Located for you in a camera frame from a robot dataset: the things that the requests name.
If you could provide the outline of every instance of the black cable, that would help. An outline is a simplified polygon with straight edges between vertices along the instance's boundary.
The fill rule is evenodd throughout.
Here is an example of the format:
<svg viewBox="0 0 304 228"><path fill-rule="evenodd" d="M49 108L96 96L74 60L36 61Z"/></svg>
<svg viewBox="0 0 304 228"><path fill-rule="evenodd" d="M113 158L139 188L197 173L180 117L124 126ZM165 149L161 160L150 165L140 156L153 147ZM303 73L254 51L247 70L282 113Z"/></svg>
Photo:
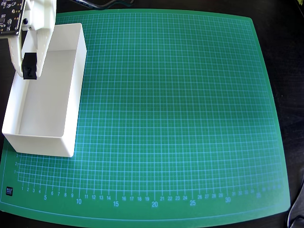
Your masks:
<svg viewBox="0 0 304 228"><path fill-rule="evenodd" d="M105 10L105 9L110 8L111 6L113 6L115 4L123 4L127 7L130 7L130 6L132 6L132 4L134 2L134 0L131 0L129 2L124 1L124 0L111 0L111 1L107 2L105 5L96 5L96 4L91 3L87 0L70 0L70 1L76 2L76 3L78 3L82 6L88 7L88 8L93 9L93 10Z"/></svg>
<svg viewBox="0 0 304 228"><path fill-rule="evenodd" d="M303 215L298 215L297 217L295 217L295 219L292 220L290 228L292 228L294 226L295 222L299 219L304 219L304 216Z"/></svg>
<svg viewBox="0 0 304 228"><path fill-rule="evenodd" d="M290 224L290 214L291 214L291 211L292 209L294 208L298 198L299 198L299 195L301 194L302 190L303 190L303 186L304 186L304 176L302 178L302 183L301 183L301 187L293 201L293 203L291 204L290 206L290 209L288 210L287 214L286 214L286 218L285 218L285 227L287 228L291 228L294 223L298 220L298 219L304 219L304 216L303 215L298 215L297 217L295 217L295 219L292 220L291 224Z"/></svg>

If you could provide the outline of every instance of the white box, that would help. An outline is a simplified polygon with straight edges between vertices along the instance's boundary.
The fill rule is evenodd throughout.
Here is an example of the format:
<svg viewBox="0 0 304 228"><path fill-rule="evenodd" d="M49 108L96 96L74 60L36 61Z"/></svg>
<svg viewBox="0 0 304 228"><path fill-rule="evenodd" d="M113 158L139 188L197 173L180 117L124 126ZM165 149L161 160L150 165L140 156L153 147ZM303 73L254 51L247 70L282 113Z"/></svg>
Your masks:
<svg viewBox="0 0 304 228"><path fill-rule="evenodd" d="M73 156L85 60L82 25L56 25L41 77L15 74L2 133L16 152Z"/></svg>

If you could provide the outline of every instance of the electronic component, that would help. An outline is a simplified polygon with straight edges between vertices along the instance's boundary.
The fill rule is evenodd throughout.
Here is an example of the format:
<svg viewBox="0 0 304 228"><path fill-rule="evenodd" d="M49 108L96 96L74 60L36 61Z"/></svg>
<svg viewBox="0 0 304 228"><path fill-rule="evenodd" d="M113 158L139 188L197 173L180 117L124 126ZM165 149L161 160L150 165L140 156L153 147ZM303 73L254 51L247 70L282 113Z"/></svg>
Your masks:
<svg viewBox="0 0 304 228"><path fill-rule="evenodd" d="M0 38L18 36L26 0L0 0Z"/></svg>

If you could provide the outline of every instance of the grid line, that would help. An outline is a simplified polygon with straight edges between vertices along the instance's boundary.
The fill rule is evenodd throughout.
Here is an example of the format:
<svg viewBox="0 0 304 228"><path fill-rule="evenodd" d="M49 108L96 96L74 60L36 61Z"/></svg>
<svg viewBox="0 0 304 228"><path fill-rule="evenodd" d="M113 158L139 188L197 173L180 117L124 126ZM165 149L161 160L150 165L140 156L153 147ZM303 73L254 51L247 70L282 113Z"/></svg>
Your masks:
<svg viewBox="0 0 304 228"><path fill-rule="evenodd" d="M123 195L229 195L283 184L248 21L164 13L81 21L87 59L72 158L21 155L22 184Z"/></svg>

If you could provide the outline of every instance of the dark table surface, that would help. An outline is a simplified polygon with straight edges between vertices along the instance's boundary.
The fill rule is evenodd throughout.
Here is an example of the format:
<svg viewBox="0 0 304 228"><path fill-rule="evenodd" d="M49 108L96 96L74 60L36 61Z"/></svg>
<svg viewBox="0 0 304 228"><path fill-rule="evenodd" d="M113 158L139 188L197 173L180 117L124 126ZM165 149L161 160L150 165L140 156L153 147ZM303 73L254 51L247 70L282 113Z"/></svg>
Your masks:
<svg viewBox="0 0 304 228"><path fill-rule="evenodd" d="M103 0L92 0L103 4ZM304 168L304 17L294 0L135 0L132 8L179 9L250 17L256 28L275 99L285 151L290 197L299 188ZM57 13L85 10L57 0ZM14 77L6 39L0 40L0 126ZM4 136L0 134L0 151ZM293 215L304 214L304 196ZM66 227L0 212L8 227ZM227 228L282 228L285 213L226 225Z"/></svg>

